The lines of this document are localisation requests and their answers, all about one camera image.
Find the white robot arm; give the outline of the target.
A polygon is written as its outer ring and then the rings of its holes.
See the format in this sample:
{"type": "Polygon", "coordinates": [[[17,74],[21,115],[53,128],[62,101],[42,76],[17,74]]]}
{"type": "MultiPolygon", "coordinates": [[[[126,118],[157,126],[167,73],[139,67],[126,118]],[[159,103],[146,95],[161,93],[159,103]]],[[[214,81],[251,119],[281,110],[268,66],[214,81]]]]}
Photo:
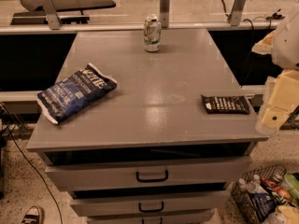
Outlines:
{"type": "Polygon", "coordinates": [[[277,78],[269,77],[265,82],[263,104],[255,126],[258,133],[271,135],[299,106],[299,4],[251,50],[270,54],[272,63],[282,68],[277,78]]]}

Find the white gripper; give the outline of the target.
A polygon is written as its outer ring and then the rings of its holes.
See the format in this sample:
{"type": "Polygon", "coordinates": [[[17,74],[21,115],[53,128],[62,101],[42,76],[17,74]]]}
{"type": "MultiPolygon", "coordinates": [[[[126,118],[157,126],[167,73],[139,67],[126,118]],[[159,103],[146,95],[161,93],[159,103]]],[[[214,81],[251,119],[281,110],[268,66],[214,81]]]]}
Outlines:
{"type": "MultiPolygon", "coordinates": [[[[267,34],[255,43],[252,51],[266,55],[272,50],[275,32],[267,34]]],[[[258,113],[255,129],[258,133],[272,135],[276,133],[290,114],[299,106],[299,72],[284,70],[277,78],[267,105],[263,105],[258,113]]]]}

